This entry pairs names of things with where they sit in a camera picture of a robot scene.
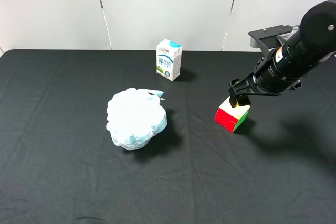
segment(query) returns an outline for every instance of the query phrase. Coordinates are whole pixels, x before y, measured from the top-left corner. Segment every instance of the milk carton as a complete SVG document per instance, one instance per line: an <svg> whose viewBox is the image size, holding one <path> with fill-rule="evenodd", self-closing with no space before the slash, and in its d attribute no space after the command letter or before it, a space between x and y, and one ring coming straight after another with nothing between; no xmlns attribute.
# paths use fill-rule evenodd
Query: milk carton
<svg viewBox="0 0 336 224"><path fill-rule="evenodd" d="M182 46L164 39L156 47L156 72L173 81L180 75Z"/></svg>

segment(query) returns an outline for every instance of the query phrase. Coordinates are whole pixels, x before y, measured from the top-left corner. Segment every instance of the black tablecloth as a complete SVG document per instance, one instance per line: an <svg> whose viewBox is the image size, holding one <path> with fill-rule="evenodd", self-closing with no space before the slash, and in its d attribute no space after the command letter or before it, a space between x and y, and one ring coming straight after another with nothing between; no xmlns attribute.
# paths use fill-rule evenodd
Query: black tablecloth
<svg viewBox="0 0 336 224"><path fill-rule="evenodd" d="M232 134L214 121L258 53L13 50L0 58L0 223L335 223L335 57L280 97L251 97ZM168 126L114 146L107 102L159 89Z"/></svg>

